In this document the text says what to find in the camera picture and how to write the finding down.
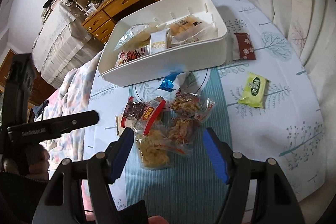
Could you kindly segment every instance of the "green snack package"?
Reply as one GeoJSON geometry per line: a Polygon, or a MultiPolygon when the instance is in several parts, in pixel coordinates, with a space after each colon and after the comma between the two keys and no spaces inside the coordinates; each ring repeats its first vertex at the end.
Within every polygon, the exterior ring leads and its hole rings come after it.
{"type": "Polygon", "coordinates": [[[265,77],[249,72],[249,78],[238,103],[251,107],[264,107],[264,93],[268,80],[265,77]]]}

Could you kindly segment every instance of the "white plastic bin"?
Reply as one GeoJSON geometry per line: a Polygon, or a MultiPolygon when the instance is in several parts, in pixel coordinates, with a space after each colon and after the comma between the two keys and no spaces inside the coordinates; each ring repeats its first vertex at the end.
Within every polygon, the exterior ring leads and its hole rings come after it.
{"type": "Polygon", "coordinates": [[[100,58],[98,71],[105,81],[128,86],[174,72],[219,66],[226,60],[226,33],[226,26],[211,0],[161,0],[123,18],[115,25],[100,58]],[[173,47],[115,67],[119,52],[113,50],[131,26],[153,21],[170,24],[190,14],[207,23],[214,22],[218,37],[173,47]]]}

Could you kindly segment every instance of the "metal screw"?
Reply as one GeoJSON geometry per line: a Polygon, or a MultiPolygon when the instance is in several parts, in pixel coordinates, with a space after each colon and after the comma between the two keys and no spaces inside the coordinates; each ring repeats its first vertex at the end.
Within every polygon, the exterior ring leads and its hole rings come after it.
{"type": "Polygon", "coordinates": [[[276,165],[276,163],[277,163],[277,161],[276,161],[275,159],[273,159],[273,158],[269,158],[269,159],[267,160],[267,162],[268,162],[270,165],[276,165]]]}
{"type": "Polygon", "coordinates": [[[243,157],[243,155],[239,152],[234,152],[232,155],[235,159],[241,159],[243,157]]]}
{"type": "Polygon", "coordinates": [[[62,160],[63,165],[68,165],[70,163],[70,159],[64,159],[62,160]]]}
{"type": "Polygon", "coordinates": [[[96,154],[96,158],[98,158],[98,159],[102,159],[104,157],[105,157],[105,153],[104,152],[99,152],[99,153],[96,154]]]}

